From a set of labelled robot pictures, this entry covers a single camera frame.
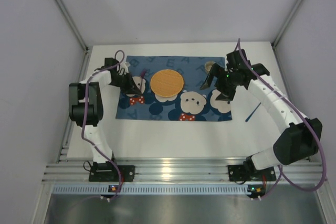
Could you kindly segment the small grey cup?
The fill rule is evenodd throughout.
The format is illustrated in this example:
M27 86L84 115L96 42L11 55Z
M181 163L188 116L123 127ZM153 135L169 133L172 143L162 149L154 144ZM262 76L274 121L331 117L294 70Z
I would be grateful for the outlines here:
M214 61L208 61L204 65L205 72L208 74L212 68L212 66L215 64Z

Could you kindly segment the purple fork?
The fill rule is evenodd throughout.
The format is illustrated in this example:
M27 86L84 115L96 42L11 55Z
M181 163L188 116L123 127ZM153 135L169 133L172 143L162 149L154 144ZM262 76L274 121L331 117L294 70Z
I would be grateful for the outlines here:
M139 90L141 91L141 93L144 92L145 90L145 87L143 86L144 85L144 76L146 74L146 69L143 69L140 73L140 84L139 84Z

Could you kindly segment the blue cartoon placemat cloth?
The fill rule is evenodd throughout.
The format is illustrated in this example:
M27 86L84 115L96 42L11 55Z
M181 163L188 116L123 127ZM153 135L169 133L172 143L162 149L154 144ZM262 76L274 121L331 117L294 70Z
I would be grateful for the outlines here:
M221 67L224 57L187 56L127 56L132 76L144 76L145 90L141 96L120 94L116 119L147 121L207 121L221 122L232 120L229 102L216 101L219 94L214 86L200 90L207 77L204 65L214 61ZM161 98L150 87L152 76L163 69L179 72L184 79L184 87L171 98Z

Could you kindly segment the blue spoon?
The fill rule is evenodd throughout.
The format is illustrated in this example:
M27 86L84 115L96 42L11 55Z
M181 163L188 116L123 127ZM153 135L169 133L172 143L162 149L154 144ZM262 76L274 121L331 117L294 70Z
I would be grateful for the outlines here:
M255 112L257 111L257 109L261 106L261 103L258 103L258 105L253 109L253 111L250 113L250 115L248 117L246 117L245 122L248 122L251 117L255 114Z

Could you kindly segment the round woven orange plate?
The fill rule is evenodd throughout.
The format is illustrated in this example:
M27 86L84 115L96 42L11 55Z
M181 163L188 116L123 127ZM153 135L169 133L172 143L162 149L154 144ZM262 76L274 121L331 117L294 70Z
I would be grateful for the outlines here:
M156 72L150 81L151 90L158 96L170 98L177 95L184 87L182 75L172 69Z

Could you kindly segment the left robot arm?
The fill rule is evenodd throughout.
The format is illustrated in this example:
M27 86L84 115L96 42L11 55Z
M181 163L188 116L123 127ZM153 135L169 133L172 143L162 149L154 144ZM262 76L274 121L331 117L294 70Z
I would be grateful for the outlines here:
M69 117L81 128L81 138L90 145L97 164L113 161L113 151L99 126L104 113L101 90L107 86L120 88L124 94L141 94L141 85L134 82L131 73L119 74L116 66L97 69L68 88Z

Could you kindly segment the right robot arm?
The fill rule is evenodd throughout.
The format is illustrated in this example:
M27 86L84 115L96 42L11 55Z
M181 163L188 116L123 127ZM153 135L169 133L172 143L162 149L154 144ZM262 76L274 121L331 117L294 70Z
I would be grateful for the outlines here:
M213 83L219 92L216 100L230 102L236 88L245 87L266 109L275 122L280 136L272 147L248 156L244 161L249 172L277 165L289 165L316 154L320 149L322 124L318 119L309 119L289 102L278 89L270 72L260 63L251 68L229 67L228 70L214 63L205 67L207 77L201 89Z

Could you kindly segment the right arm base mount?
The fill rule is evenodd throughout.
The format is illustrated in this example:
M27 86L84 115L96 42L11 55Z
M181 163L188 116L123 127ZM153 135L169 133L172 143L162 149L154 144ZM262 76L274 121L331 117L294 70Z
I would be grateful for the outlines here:
M263 170L248 172L243 165L228 165L228 175L230 182L243 184L245 182L274 182L277 180L273 167Z

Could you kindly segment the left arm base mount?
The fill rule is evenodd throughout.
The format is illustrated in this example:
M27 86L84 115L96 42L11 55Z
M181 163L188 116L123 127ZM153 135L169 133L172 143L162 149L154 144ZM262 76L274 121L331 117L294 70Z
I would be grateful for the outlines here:
M133 165L117 165L122 182L132 182L135 176L135 166ZM118 182L119 174L116 168L110 163L90 163L84 161L84 170L89 172L90 182Z

